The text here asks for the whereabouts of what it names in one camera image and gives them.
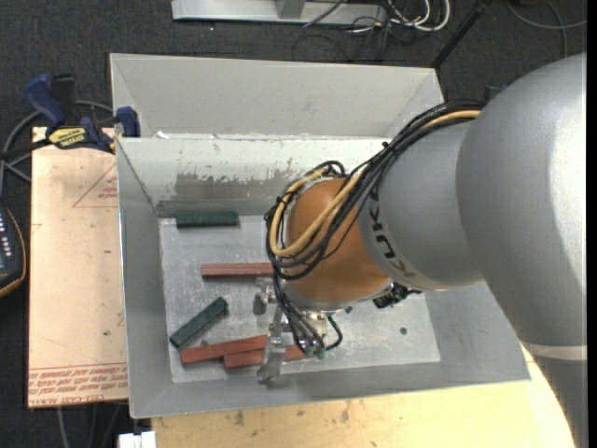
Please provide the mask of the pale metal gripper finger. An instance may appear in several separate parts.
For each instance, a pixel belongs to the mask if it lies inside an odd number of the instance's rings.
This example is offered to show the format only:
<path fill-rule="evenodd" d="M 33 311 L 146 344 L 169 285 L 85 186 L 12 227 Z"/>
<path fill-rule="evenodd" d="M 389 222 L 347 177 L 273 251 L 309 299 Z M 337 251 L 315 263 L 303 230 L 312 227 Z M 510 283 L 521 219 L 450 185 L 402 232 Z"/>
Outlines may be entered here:
<path fill-rule="evenodd" d="M 276 303 L 276 295 L 273 283 L 260 284 L 253 300 L 253 314 L 264 315 L 268 307 Z"/>
<path fill-rule="evenodd" d="M 271 335 L 264 347 L 263 359 L 257 371 L 257 380 L 264 385 L 277 379 L 281 373 L 284 359 L 285 346 L 282 337 Z"/>

